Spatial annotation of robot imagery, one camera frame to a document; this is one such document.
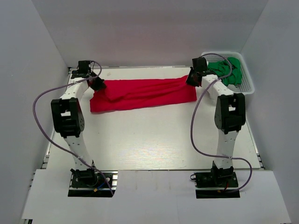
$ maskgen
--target white wall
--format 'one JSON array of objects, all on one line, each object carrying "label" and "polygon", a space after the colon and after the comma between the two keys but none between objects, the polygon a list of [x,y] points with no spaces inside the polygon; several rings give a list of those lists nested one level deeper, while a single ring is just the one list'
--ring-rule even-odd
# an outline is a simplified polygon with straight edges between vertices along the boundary
[{"label": "white wall", "polygon": [[267,0],[33,0],[68,66],[190,65],[241,51]]},{"label": "white wall", "polygon": [[[31,0],[2,0],[0,30],[0,217],[1,223],[15,224],[47,146],[32,103],[43,90],[66,82],[67,67]],[[48,133],[50,100],[58,95],[49,94],[38,104]]]},{"label": "white wall", "polygon": [[248,119],[293,224],[299,224],[298,11],[297,0],[270,0],[242,50],[256,89]]}]

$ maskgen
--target white basket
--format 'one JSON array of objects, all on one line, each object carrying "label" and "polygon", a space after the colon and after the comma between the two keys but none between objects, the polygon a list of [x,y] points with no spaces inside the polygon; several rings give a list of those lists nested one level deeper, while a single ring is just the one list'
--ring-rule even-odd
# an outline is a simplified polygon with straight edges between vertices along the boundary
[{"label": "white basket", "polygon": [[[225,58],[235,57],[235,58],[239,59],[239,61],[241,63],[242,83],[240,85],[237,85],[237,86],[228,85],[228,88],[231,91],[241,92],[244,95],[254,93],[254,86],[253,86],[250,74],[248,72],[246,63],[245,63],[245,61],[244,61],[241,54],[239,54],[238,52],[230,52],[230,51],[211,51],[211,52],[203,52],[201,55],[208,54],[208,53],[216,53],[216,54],[221,55]],[[207,56],[205,56],[205,59],[208,62],[218,62],[218,61],[223,60],[223,58],[221,58],[217,55],[207,55]]]}]

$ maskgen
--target purple hose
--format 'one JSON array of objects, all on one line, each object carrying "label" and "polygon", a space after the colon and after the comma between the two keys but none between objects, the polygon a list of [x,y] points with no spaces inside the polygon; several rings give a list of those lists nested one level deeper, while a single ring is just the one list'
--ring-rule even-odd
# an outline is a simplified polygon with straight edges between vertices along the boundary
[{"label": "purple hose", "polygon": [[[97,63],[97,64],[98,64],[99,67],[100,67],[100,72],[98,73],[97,76],[82,79],[82,80],[78,81],[77,83],[81,83],[81,82],[84,82],[84,81],[87,81],[87,80],[92,80],[92,79],[95,79],[95,78],[99,77],[100,74],[102,73],[102,66],[101,66],[99,63]],[[71,85],[74,85],[74,84],[76,84],[76,83],[70,83],[70,84],[67,84],[67,85],[62,85],[62,86],[59,86],[59,87],[56,87],[56,88],[53,88],[53,89],[46,90],[45,92],[42,92],[41,94],[39,94],[39,95],[36,97],[36,99],[34,100],[34,102],[33,102],[33,106],[32,106],[32,112],[33,112],[34,120],[36,121],[36,124],[37,124],[39,130],[41,130],[42,134],[46,137],[46,139],[47,139],[50,143],[52,143],[52,144],[53,144],[54,146],[56,146],[57,148],[60,148],[61,150],[65,151],[65,152],[67,152],[67,153],[69,153],[69,154],[72,154],[72,155],[75,156],[78,160],[80,160],[81,163],[83,163],[84,165],[86,165],[88,168],[93,169],[93,170],[97,171],[98,173],[100,173],[100,174],[102,175],[102,177],[104,178],[104,180],[105,180],[107,186],[109,187],[111,194],[113,195],[113,191],[112,191],[112,189],[111,189],[111,186],[110,186],[109,182],[106,180],[105,175],[104,175],[100,170],[98,170],[97,168],[92,167],[92,166],[90,166],[89,164],[87,164],[87,162],[85,162],[83,159],[81,159],[81,158],[80,158],[77,154],[75,154],[74,152],[72,152],[72,151],[70,151],[70,150],[68,150],[68,149],[66,149],[66,148],[63,148],[62,146],[60,146],[60,145],[58,145],[57,143],[55,143],[55,142],[54,142],[54,141],[47,135],[47,133],[44,131],[43,127],[41,126],[41,123],[39,122],[39,120],[38,120],[38,118],[37,118],[37,115],[36,115],[36,103],[37,103],[38,99],[39,99],[41,96],[43,96],[44,94],[46,94],[46,93],[48,93],[48,92],[52,92],[52,91],[55,91],[55,90],[59,90],[59,89],[62,89],[62,88],[65,88],[65,87],[67,87],[67,86],[71,86]]]},{"label": "purple hose", "polygon": [[[230,61],[229,61],[228,59],[226,59],[225,57],[223,57],[223,56],[221,56],[221,55],[219,55],[219,54],[216,54],[216,53],[207,53],[207,54],[204,54],[204,55],[202,55],[202,56],[200,56],[200,57],[203,57],[203,56],[206,56],[206,55],[217,55],[217,56],[223,58],[223,59],[226,60],[227,63],[229,64],[230,71],[229,71],[229,74],[228,74],[228,75],[219,77],[218,79],[216,79],[216,80],[214,80],[213,82],[211,82],[211,83],[209,84],[209,86],[202,92],[201,96],[199,97],[199,100],[197,101],[197,104],[196,104],[196,106],[195,106],[195,109],[194,109],[194,112],[193,112],[193,115],[192,115],[192,119],[191,119],[191,128],[190,128],[191,143],[192,143],[192,146],[194,147],[194,149],[195,149],[198,153],[200,153],[200,154],[202,154],[202,155],[205,155],[205,156],[208,156],[208,157],[214,157],[214,158],[225,158],[225,159],[229,159],[229,157],[228,157],[228,156],[225,156],[225,155],[211,155],[211,154],[207,154],[207,153],[204,153],[204,152],[200,151],[198,148],[196,148],[195,143],[194,143],[194,140],[193,140],[193,124],[194,124],[194,118],[195,118],[196,111],[197,111],[197,109],[198,109],[198,106],[199,106],[199,104],[200,104],[202,98],[204,97],[204,95],[206,94],[206,92],[208,91],[208,89],[209,89],[212,85],[214,85],[217,81],[219,81],[219,80],[221,80],[221,79],[223,79],[223,78],[226,78],[226,77],[230,76],[230,75],[232,74],[232,71],[233,71],[233,69],[232,69],[232,64],[231,64]],[[239,191],[239,190],[243,189],[243,188],[249,183],[249,181],[250,181],[250,179],[251,179],[251,176],[252,176],[252,166],[251,166],[251,164],[250,164],[250,162],[249,162],[248,160],[246,160],[246,159],[244,159],[244,158],[239,158],[239,157],[232,157],[231,159],[232,159],[232,160],[243,160],[243,161],[247,162],[247,164],[249,165],[249,168],[250,168],[250,174],[249,174],[249,177],[248,177],[247,181],[246,181],[241,187],[239,187],[239,188],[237,188],[237,189],[235,189],[235,190],[230,190],[230,191],[228,191],[228,193],[236,192],[236,191]]]}]

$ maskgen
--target purple cable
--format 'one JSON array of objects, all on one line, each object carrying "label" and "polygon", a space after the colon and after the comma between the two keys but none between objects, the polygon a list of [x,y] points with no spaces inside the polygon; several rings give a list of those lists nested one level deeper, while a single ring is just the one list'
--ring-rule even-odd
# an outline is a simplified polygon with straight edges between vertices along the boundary
[{"label": "purple cable", "polygon": [[[202,155],[205,155],[205,156],[208,156],[208,157],[214,157],[214,158],[226,158],[226,159],[229,159],[229,157],[228,157],[228,156],[225,156],[225,155],[211,155],[211,154],[207,154],[207,153],[204,153],[204,152],[200,151],[198,148],[196,148],[195,143],[194,143],[194,140],[193,140],[193,124],[194,124],[194,118],[195,118],[195,114],[196,114],[197,108],[198,108],[198,106],[199,106],[199,104],[200,104],[202,98],[204,97],[204,95],[206,94],[206,92],[208,91],[208,89],[209,89],[212,85],[214,85],[217,81],[219,81],[219,80],[221,80],[221,79],[223,79],[223,78],[229,77],[229,76],[232,74],[232,71],[233,71],[233,69],[232,69],[232,64],[231,64],[230,61],[229,61],[228,59],[226,59],[225,57],[223,57],[223,56],[221,56],[221,55],[219,55],[219,54],[216,54],[216,53],[207,53],[207,54],[204,54],[204,55],[202,55],[202,56],[200,56],[200,57],[204,57],[204,56],[206,56],[206,55],[217,55],[217,56],[223,58],[223,59],[226,60],[227,63],[229,64],[230,71],[229,71],[228,75],[219,77],[218,79],[216,79],[216,80],[214,80],[213,82],[211,82],[211,83],[208,85],[208,87],[202,92],[201,96],[199,97],[199,100],[198,100],[198,102],[197,102],[197,104],[196,104],[196,106],[195,106],[195,109],[194,109],[194,112],[193,112],[193,115],[192,115],[192,119],[191,119],[191,128],[190,128],[191,143],[192,143],[194,149],[195,149],[198,153],[200,153],[200,154],[202,154]],[[251,176],[252,176],[252,166],[251,166],[251,164],[250,164],[250,162],[249,162],[248,160],[246,160],[246,159],[244,159],[244,158],[240,158],[240,157],[232,157],[231,159],[232,159],[232,160],[243,160],[243,161],[247,162],[247,164],[249,165],[249,168],[250,168],[250,174],[249,174],[249,177],[248,177],[247,181],[246,181],[241,187],[239,187],[239,188],[237,188],[237,189],[235,189],[235,190],[228,191],[228,193],[233,193],[233,192],[239,191],[239,190],[241,190],[242,188],[244,188],[244,187],[249,183],[249,181],[250,181],[250,179],[251,179]]]},{"label": "purple cable", "polygon": [[77,84],[77,83],[81,83],[81,82],[84,82],[84,81],[87,81],[87,80],[92,80],[92,79],[95,79],[95,78],[99,77],[100,74],[102,73],[102,66],[101,66],[99,63],[97,63],[97,64],[98,64],[99,67],[100,67],[100,72],[98,73],[97,76],[95,76],[95,77],[90,77],[90,78],[85,78],[85,79],[82,79],[82,80],[80,80],[80,81],[78,81],[78,82],[76,82],[76,83],[70,83],[70,84],[67,84],[67,85],[62,85],[62,86],[59,86],[59,87],[56,87],[56,88],[53,88],[53,89],[49,89],[49,90],[46,90],[45,92],[42,92],[41,94],[39,94],[39,95],[36,97],[36,99],[34,100],[34,102],[33,102],[32,112],[33,112],[34,120],[36,121],[36,124],[37,124],[39,130],[41,130],[42,134],[46,137],[46,139],[47,139],[50,143],[52,143],[54,146],[56,146],[57,148],[60,148],[61,150],[63,150],[63,151],[65,151],[65,152],[67,152],[67,153],[72,154],[73,156],[75,156],[79,161],[81,161],[81,163],[83,163],[83,164],[84,164],[85,166],[87,166],[88,168],[93,169],[93,170],[97,171],[98,173],[100,173],[100,174],[102,175],[102,177],[104,178],[104,180],[105,180],[107,186],[109,187],[110,192],[111,192],[111,194],[112,194],[112,196],[113,196],[113,191],[112,191],[112,189],[111,189],[111,186],[110,186],[109,182],[106,180],[105,175],[104,175],[100,170],[98,170],[96,167],[92,167],[92,166],[90,166],[89,164],[87,164],[87,162],[85,162],[83,159],[81,159],[76,153],[74,153],[74,152],[72,152],[72,151],[70,151],[70,150],[68,150],[68,149],[66,149],[66,148],[63,148],[62,146],[60,146],[60,145],[58,145],[57,143],[55,143],[55,142],[54,142],[54,141],[47,135],[47,133],[44,131],[44,129],[43,129],[43,127],[41,126],[41,123],[39,122],[39,120],[38,120],[38,118],[37,118],[37,115],[36,115],[36,103],[37,103],[38,99],[39,99],[41,96],[43,96],[44,94],[46,94],[46,93],[48,93],[48,92],[52,92],[52,91],[55,91],[55,90],[59,90],[59,89],[65,88],[65,87],[67,87],[67,86],[75,85],[75,84]]}]

